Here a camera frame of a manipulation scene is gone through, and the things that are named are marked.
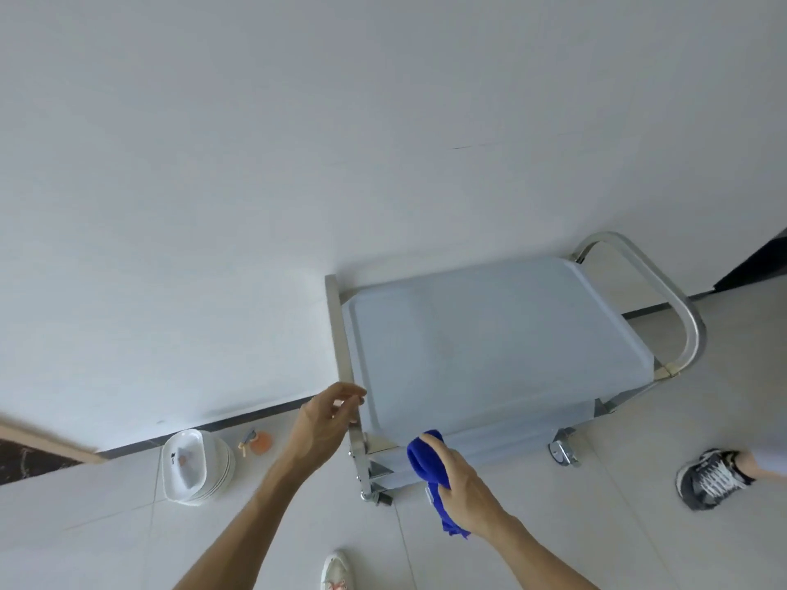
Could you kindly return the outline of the person's right forearm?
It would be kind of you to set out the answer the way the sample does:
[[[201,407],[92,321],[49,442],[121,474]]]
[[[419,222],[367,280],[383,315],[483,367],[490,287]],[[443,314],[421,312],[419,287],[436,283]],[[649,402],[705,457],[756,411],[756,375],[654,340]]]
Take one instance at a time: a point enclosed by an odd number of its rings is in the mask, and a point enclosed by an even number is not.
[[[506,513],[486,536],[522,590],[600,590],[540,544],[517,518]]]

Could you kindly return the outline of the wooden door frame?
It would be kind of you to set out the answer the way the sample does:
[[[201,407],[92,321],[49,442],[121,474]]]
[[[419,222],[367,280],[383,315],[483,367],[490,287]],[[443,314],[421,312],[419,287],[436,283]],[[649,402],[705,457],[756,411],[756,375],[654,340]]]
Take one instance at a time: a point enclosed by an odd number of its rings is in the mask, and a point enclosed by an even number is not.
[[[53,433],[19,423],[2,413],[0,413],[0,440],[68,458],[78,463],[98,465],[110,460],[94,450],[75,445]]]

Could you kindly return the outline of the person's right hand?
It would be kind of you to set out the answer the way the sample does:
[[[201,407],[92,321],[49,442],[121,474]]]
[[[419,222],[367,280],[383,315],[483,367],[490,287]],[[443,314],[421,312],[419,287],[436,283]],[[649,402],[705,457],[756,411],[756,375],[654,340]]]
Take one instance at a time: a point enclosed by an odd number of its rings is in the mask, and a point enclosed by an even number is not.
[[[453,496],[444,488],[442,495],[446,508],[453,511],[452,516],[457,523],[484,540],[492,526],[502,519],[504,513],[507,514],[472,466],[471,481],[465,487],[463,498]]]

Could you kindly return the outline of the person's left forearm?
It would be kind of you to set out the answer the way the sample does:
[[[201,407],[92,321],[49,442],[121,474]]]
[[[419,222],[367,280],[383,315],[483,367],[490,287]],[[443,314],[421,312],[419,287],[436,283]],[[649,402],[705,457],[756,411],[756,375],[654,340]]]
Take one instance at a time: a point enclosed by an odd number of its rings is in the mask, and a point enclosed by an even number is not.
[[[283,516],[320,462],[285,455],[173,590],[253,590]]]

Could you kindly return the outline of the white rectangular dish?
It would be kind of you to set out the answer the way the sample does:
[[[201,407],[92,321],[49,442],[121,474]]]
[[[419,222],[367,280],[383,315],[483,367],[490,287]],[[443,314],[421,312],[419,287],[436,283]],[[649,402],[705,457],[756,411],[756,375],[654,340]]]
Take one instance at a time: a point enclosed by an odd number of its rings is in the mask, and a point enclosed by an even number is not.
[[[165,498],[180,504],[190,501],[205,484],[206,468],[205,445],[200,431],[187,429],[171,436],[161,454]]]

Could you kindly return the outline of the blue cleaning cloth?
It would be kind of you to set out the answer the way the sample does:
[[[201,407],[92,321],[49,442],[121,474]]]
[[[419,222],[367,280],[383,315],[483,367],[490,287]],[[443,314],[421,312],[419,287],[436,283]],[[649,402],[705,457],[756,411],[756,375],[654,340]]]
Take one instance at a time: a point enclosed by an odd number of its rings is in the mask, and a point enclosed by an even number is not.
[[[439,430],[430,429],[425,433],[437,437],[447,446]],[[451,491],[453,496],[463,498],[465,495],[465,488],[450,490],[446,471],[441,460],[428,445],[419,439],[419,436],[407,446],[407,457],[415,473],[427,484],[428,499],[441,520],[443,531],[450,536],[461,536],[467,539],[467,537],[471,535],[471,532],[462,527],[453,518],[453,511],[446,508],[446,503],[442,495],[442,489],[444,488]]]

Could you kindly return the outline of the person's left hand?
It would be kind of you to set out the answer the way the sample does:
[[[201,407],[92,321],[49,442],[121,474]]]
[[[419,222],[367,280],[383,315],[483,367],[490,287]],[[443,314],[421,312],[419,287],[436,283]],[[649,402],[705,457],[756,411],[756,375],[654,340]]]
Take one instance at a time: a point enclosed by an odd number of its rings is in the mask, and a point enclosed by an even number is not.
[[[300,407],[280,456],[287,480],[302,485],[337,452],[350,425],[342,426],[328,415],[326,389],[312,396]]]

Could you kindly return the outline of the person's white shoe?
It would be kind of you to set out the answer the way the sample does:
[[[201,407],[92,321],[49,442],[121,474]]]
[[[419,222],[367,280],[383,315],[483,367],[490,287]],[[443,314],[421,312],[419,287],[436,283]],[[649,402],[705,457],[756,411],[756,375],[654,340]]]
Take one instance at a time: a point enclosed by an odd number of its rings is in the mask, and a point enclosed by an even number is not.
[[[353,568],[343,551],[335,551],[326,558],[320,590],[356,590]]]

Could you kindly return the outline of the stack of white round plates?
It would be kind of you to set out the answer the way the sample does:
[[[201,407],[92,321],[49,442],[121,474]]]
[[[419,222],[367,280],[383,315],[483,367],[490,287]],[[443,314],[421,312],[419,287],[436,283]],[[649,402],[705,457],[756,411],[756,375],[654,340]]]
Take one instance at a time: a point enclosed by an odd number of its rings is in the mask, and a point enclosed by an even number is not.
[[[201,506],[218,498],[230,485],[235,470],[235,456],[231,447],[214,433],[197,430],[204,439],[207,475],[202,490],[190,501],[181,504],[185,506]]]

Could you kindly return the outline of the steel cart with grey trays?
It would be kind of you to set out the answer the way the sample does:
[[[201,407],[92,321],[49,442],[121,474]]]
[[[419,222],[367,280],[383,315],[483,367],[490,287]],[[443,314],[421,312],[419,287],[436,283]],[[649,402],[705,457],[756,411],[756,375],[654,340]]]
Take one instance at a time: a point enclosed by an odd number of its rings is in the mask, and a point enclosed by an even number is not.
[[[586,277],[609,245],[671,306],[685,346],[659,360]],[[349,428],[359,490],[419,481],[407,445],[439,430],[472,465],[547,448],[557,431],[609,415],[702,356],[694,303],[622,234],[569,259],[491,263],[341,292],[324,278],[339,380],[368,392]]]

